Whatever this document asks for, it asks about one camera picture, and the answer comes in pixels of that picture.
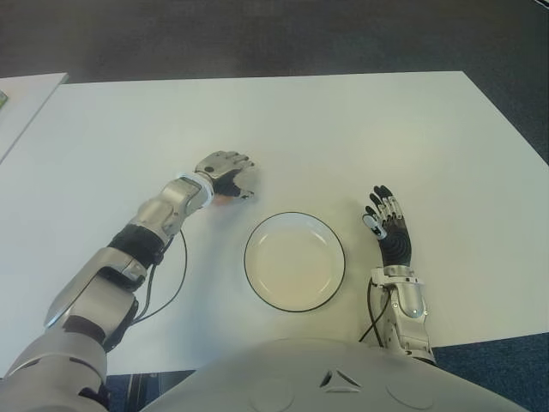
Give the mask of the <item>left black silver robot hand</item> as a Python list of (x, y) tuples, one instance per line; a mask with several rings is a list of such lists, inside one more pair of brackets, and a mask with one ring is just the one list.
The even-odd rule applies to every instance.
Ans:
[(196, 165), (195, 172), (211, 183), (216, 197), (244, 200), (255, 196), (257, 169), (246, 154), (214, 152)]

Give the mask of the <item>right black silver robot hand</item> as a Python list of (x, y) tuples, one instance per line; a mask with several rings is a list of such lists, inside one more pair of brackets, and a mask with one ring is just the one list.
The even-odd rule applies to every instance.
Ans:
[(370, 194), (375, 205), (365, 207), (363, 223), (377, 239), (383, 266), (411, 266), (412, 243), (400, 204), (385, 186), (375, 186)]

